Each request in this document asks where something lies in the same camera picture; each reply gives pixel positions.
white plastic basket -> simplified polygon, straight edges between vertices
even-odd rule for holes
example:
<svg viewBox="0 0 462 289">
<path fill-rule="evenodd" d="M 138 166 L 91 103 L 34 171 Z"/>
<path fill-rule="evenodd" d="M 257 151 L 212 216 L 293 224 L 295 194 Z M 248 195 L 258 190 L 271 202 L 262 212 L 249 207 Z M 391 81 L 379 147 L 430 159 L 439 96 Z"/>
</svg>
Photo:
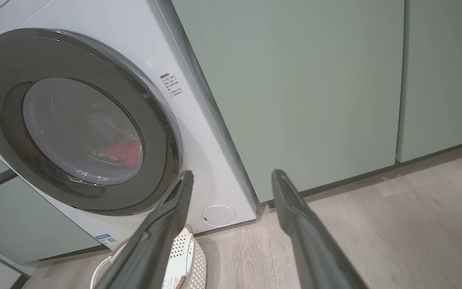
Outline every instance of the white plastic basket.
<svg viewBox="0 0 462 289">
<path fill-rule="evenodd" d="M 90 289 L 95 288 L 127 241 L 128 239 L 124 240 L 108 258 L 97 266 L 90 280 Z M 206 271 L 206 256 L 194 238 L 191 228 L 187 225 L 172 243 L 162 289 L 204 289 Z"/>
</svg>

green cabinet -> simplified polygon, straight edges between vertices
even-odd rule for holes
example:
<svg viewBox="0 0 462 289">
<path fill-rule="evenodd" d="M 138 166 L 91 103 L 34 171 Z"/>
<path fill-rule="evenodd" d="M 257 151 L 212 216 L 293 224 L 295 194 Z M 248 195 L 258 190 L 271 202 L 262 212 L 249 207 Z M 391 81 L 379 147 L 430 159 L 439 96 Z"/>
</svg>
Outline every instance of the green cabinet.
<svg viewBox="0 0 462 289">
<path fill-rule="evenodd" d="M 393 165 L 403 0 L 173 0 L 259 201 Z"/>
<path fill-rule="evenodd" d="M 462 143 L 462 0 L 408 0 L 397 159 Z"/>
<path fill-rule="evenodd" d="M 8 167 L 0 161 L 0 172 Z M 101 245 L 21 178 L 0 185 L 0 253 L 22 264 Z"/>
</svg>

wooden floor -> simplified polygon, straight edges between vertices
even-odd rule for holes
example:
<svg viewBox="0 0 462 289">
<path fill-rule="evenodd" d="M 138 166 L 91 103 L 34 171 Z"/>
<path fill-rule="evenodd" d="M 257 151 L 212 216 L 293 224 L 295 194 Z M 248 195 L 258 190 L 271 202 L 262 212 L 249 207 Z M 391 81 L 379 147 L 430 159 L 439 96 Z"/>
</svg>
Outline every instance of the wooden floor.
<svg viewBox="0 0 462 289">
<path fill-rule="evenodd" d="M 462 149 L 306 199 L 371 289 L 462 289 Z M 200 234 L 208 289 L 300 287 L 275 209 Z M 40 268 L 25 289 L 87 289 L 104 255 Z"/>
</svg>

white washing machine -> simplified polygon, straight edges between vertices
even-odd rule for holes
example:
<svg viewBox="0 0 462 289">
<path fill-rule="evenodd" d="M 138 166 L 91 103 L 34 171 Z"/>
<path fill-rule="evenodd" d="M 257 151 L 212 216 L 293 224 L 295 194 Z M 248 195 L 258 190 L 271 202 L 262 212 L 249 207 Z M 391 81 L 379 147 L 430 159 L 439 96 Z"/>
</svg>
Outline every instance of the white washing machine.
<svg viewBox="0 0 462 289">
<path fill-rule="evenodd" d="M 183 170 L 194 233 L 253 192 L 167 0 L 0 0 L 0 159 L 114 248 Z"/>
</svg>

washing machine door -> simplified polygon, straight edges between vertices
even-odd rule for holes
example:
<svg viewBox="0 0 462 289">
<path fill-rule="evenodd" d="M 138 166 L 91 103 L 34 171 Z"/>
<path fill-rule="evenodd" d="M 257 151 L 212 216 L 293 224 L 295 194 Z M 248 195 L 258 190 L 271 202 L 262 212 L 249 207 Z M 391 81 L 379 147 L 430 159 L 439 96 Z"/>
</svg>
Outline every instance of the washing machine door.
<svg viewBox="0 0 462 289">
<path fill-rule="evenodd" d="M 107 46 L 48 29 L 0 35 L 0 154 L 53 198 L 110 216 L 151 208 L 180 168 L 172 125 Z"/>
</svg>

